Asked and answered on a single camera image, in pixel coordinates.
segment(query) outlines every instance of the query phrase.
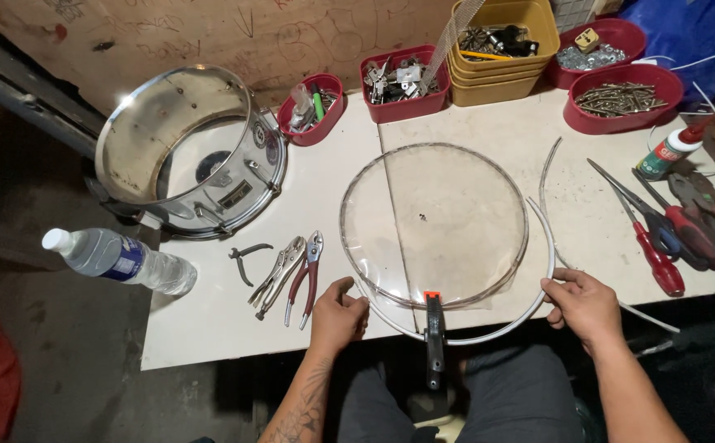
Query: gray shorts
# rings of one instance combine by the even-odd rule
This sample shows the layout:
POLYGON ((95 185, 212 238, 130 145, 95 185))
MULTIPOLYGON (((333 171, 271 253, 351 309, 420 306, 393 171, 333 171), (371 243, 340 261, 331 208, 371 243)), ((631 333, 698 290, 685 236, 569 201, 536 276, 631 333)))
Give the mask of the gray shorts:
MULTIPOLYGON (((342 403, 333 431, 336 441, 410 442, 415 427, 385 387, 377 366, 350 377, 346 392, 331 399, 342 403)), ((513 347, 473 357, 467 362, 465 385, 469 412, 457 443, 583 440, 568 376, 549 347, 513 347)))

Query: water bottle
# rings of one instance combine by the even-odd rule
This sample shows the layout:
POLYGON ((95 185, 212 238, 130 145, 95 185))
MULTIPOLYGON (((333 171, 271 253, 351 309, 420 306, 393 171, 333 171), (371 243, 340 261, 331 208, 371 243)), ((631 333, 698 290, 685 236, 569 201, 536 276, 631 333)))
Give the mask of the water bottle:
POLYGON ((172 296, 182 297, 196 282, 196 269, 187 260, 153 251, 146 244, 109 229, 89 228, 69 233, 54 228, 43 237, 43 247, 59 252, 79 274, 145 285, 172 296))

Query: person's arm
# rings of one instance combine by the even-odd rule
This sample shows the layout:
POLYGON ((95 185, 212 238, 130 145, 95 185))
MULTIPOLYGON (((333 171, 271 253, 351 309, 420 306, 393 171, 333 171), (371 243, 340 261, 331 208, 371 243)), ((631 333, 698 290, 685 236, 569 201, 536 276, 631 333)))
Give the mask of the person's arm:
POLYGON ((582 271, 557 268, 541 287, 554 304, 547 319, 566 324, 593 358, 610 443, 687 443, 623 337, 617 294, 582 271))
POLYGON ((333 360, 350 341, 361 337, 367 326, 368 299, 346 295, 353 284, 352 277, 333 282, 314 305, 311 345, 260 442, 322 441, 333 360))

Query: red plastic container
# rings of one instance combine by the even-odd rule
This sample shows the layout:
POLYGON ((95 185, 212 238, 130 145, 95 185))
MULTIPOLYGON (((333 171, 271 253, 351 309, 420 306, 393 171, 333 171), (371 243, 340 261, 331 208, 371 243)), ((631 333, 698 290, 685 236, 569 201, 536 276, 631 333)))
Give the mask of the red plastic container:
MULTIPOLYGON (((365 66, 369 62, 376 62, 382 67, 382 64, 387 61, 387 56, 392 55, 393 69, 397 69, 403 59, 413 55, 421 59, 421 63, 427 65, 434 54, 434 45, 421 45, 407 49, 396 50, 382 55, 374 55, 363 60, 360 64, 360 77, 365 77, 365 66)), ((372 105, 369 99, 369 86, 365 82, 361 82, 363 89, 363 100, 369 107, 371 119, 376 124, 390 123, 391 121, 406 120, 415 116, 429 115, 439 112, 445 104, 445 97, 448 89, 451 87, 451 76, 448 74, 447 65, 445 62, 437 71, 437 85, 439 92, 429 93, 425 97, 413 98, 411 100, 402 100, 399 102, 384 103, 382 105, 372 105)))
POLYGON ((335 123, 341 118, 341 114, 344 114, 344 86, 341 84, 339 77, 326 73, 309 75, 300 83, 304 84, 309 92, 311 92, 311 85, 316 83, 321 90, 334 91, 338 96, 335 102, 333 102, 333 106, 330 107, 330 110, 322 117, 322 121, 308 131, 301 132, 300 134, 288 130, 289 120, 292 118, 292 108, 294 108, 294 100, 292 97, 287 97, 278 109, 278 126, 281 132, 286 134, 287 137, 292 140, 292 143, 298 146, 311 146, 312 144, 321 142, 324 137, 328 135, 330 130, 333 129, 335 123))
POLYGON ((630 65, 631 62, 642 55, 645 45, 647 45, 647 37, 639 26, 619 18, 605 18, 587 25, 574 27, 570 31, 560 34, 560 49, 558 49, 558 52, 568 46, 573 46, 573 40, 589 27, 595 30, 603 43, 608 43, 614 48, 623 50, 625 60, 592 71, 579 71, 563 68, 557 63, 557 56, 555 55, 552 57, 552 61, 549 62, 549 66, 546 67, 546 77, 552 86, 568 89, 576 79, 587 73, 599 73, 617 66, 630 65))
POLYGON ((675 106, 681 100, 683 100, 683 83, 671 71, 646 64, 617 66, 589 72, 579 77, 571 86, 562 116, 571 128, 582 134, 598 136, 662 125, 677 116, 675 106), (649 112, 605 117, 588 114, 574 102, 575 97, 581 96, 593 87, 625 81, 655 85, 656 98, 664 100, 668 105, 649 112))

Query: stacked yellow bins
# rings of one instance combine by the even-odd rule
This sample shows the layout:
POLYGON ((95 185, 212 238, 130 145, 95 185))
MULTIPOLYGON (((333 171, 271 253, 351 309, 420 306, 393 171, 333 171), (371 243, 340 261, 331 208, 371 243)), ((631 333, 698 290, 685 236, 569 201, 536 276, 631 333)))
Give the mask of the stacked yellow bins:
MULTIPOLYGON (((461 1, 453 5, 452 13, 459 4, 461 1)), ((560 48, 560 36, 548 0, 487 0, 469 25, 526 27, 527 38, 539 42, 540 48, 538 55, 529 57, 471 62, 459 53, 456 43, 448 53, 451 99, 456 106, 527 97, 560 48)))

